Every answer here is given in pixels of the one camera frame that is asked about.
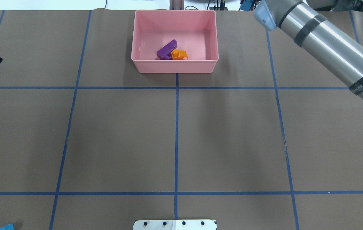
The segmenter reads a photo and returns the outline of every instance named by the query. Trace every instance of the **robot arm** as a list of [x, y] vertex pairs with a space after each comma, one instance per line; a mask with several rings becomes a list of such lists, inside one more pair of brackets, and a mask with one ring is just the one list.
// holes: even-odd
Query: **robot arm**
[[255, 18], [281, 28], [363, 100], [363, 47], [301, 0], [263, 0]]

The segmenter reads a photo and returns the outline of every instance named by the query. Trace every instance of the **blue object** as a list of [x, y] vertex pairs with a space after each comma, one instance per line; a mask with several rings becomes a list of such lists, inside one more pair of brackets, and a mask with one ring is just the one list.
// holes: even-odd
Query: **blue object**
[[13, 230], [13, 224], [8, 224], [7, 226], [3, 226], [0, 230]]
[[273, 31], [277, 27], [277, 24], [272, 18], [271, 11], [269, 11], [268, 5], [266, 4], [265, 0], [261, 1], [257, 5], [257, 8], [254, 9], [254, 17], [262, 26], [264, 26], [269, 31]]
[[249, 11], [252, 4], [253, 0], [244, 0], [244, 2], [240, 6], [240, 10]]

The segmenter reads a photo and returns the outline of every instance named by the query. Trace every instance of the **orange object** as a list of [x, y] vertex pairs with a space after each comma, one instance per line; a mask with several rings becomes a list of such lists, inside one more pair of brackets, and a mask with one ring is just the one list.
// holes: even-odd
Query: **orange object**
[[184, 50], [174, 49], [171, 51], [171, 57], [173, 60], [187, 60], [187, 52]]

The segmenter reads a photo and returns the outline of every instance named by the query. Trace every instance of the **purple object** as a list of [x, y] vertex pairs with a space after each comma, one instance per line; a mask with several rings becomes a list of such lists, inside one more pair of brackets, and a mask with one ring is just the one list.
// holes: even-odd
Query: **purple object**
[[171, 42], [169, 42], [167, 45], [157, 51], [157, 57], [161, 60], [171, 60], [172, 58], [170, 53], [175, 48], [177, 48], [177, 41], [173, 39]]

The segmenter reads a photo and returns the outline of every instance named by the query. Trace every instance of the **white metal plate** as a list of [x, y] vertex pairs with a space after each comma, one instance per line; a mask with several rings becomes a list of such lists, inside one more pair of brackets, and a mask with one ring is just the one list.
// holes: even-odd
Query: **white metal plate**
[[216, 220], [140, 220], [133, 230], [217, 230]]

